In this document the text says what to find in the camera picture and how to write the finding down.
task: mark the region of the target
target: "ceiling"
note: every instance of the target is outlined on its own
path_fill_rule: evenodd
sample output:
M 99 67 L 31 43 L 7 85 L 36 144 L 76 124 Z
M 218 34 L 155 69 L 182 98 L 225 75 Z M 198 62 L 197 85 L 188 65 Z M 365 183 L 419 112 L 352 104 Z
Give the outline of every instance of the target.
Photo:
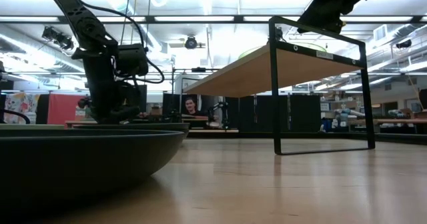
M 123 8 L 123 0 L 84 0 L 92 5 L 110 9 Z M 129 6 L 134 15 L 301 15 L 311 0 L 129 0 Z M 61 10 L 53 0 L 0 0 L 0 16 L 62 16 Z M 93 10 L 96 15 L 108 16 L 111 13 Z M 359 2 L 349 15 L 425 15 L 427 14 L 427 0 L 368 0 Z M 41 34 L 46 26 L 72 36 L 68 25 L 57 23 L 3 23 L 10 29 L 16 30 L 26 37 L 39 43 L 40 51 L 51 47 L 60 49 L 52 44 L 45 43 Z M 373 30 L 381 26 L 375 24 L 348 24 L 341 34 L 370 42 Z M 179 68 L 191 68 L 207 64 L 210 67 L 223 67 L 238 57 L 256 47 L 265 45 L 268 40 L 268 25 L 266 24 L 203 24 L 203 23 L 174 23 L 174 24 L 143 24 L 150 35 L 159 43 L 166 43 L 167 49 L 159 54 L 159 50 L 150 53 L 151 59 L 163 71 L 171 71 L 171 57 L 176 57 L 175 64 Z M 140 42 L 139 35 L 130 25 L 105 24 L 105 28 L 115 39 L 123 44 Z M 351 56 L 347 50 L 353 46 L 343 41 L 329 37 L 307 33 L 296 34 L 291 27 L 282 27 L 285 38 L 292 43 L 309 43 L 325 48 L 330 53 Z M 207 44 L 209 49 L 202 48 L 187 50 L 178 47 L 188 36 L 195 36 L 200 43 Z M 55 58 L 68 57 L 56 55 Z

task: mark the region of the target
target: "shelf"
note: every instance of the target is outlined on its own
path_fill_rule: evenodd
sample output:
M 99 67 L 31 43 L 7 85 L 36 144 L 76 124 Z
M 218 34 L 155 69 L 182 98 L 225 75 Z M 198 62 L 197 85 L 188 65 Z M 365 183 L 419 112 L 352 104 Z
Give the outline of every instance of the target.
M 353 60 L 290 43 L 277 43 L 279 88 L 339 75 L 363 68 Z M 229 64 L 186 87 L 187 94 L 245 97 L 272 89 L 270 46 Z

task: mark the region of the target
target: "black metal table frame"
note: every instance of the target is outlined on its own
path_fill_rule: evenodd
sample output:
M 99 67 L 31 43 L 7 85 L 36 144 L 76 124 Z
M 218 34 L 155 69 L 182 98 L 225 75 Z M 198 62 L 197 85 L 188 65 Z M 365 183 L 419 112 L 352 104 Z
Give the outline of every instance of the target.
M 365 120 L 366 120 L 366 134 L 368 146 L 365 148 L 353 148 L 353 149 L 332 149 L 332 150 L 316 150 L 316 151 L 296 151 L 296 152 L 282 152 L 282 139 L 280 138 L 280 99 L 279 99 L 279 82 L 278 82 L 278 58 L 277 58 L 277 49 L 282 49 L 285 51 L 291 51 L 294 53 L 299 53 L 303 55 L 309 55 L 316 58 L 324 57 L 323 52 L 316 51 L 307 47 L 301 47 L 298 45 L 284 43 L 282 41 L 276 41 L 276 24 L 285 24 L 291 27 L 297 27 L 306 31 L 312 31 L 314 33 L 332 37 L 341 41 L 345 41 L 351 44 L 359 46 L 360 60 L 354 60 L 347 57 L 342 57 L 339 55 L 328 54 L 327 58 L 331 59 L 337 63 L 343 65 L 353 65 L 359 66 L 362 69 L 360 70 L 360 76 L 362 78 L 362 90 L 363 90 L 363 100 L 365 106 Z M 329 153 L 337 151 L 358 151 L 358 150 L 369 150 L 375 149 L 375 134 L 374 134 L 374 123 L 372 120 L 372 109 L 371 105 L 371 96 L 369 88 L 369 78 L 368 78 L 368 64 L 366 61 L 366 45 L 362 41 L 351 39 L 336 33 L 329 31 L 317 29 L 315 27 L 310 27 L 296 21 L 285 19 L 282 17 L 272 17 L 268 21 L 268 32 L 269 32 L 269 44 L 270 44 L 270 67 L 272 75 L 272 99 L 273 99 L 273 110 L 275 115 L 273 115 L 273 139 L 274 139 L 274 153 L 277 155 L 297 155 L 297 154 L 308 154 L 308 153 Z

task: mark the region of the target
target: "person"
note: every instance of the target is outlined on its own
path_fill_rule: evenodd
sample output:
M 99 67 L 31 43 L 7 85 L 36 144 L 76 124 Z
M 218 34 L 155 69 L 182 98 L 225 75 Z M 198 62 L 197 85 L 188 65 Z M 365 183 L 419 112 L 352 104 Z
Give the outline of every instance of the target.
M 202 112 L 197 110 L 197 102 L 192 97 L 185 100 L 185 109 L 187 109 L 188 115 L 204 116 Z

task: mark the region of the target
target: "wall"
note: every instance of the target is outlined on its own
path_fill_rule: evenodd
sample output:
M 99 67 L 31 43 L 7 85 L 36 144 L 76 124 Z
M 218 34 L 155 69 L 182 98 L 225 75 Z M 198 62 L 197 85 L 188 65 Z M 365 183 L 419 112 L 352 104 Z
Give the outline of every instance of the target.
M 408 78 L 402 78 L 401 81 L 393 81 L 392 89 L 385 91 L 385 84 L 371 87 L 371 99 L 372 104 L 380 103 L 389 103 L 389 102 L 398 102 L 398 108 L 405 108 L 405 100 L 407 99 L 416 99 L 418 94 L 418 89 L 427 88 L 427 77 L 426 76 L 417 76 L 417 84 L 414 85 L 417 92 L 414 88 L 408 85 Z

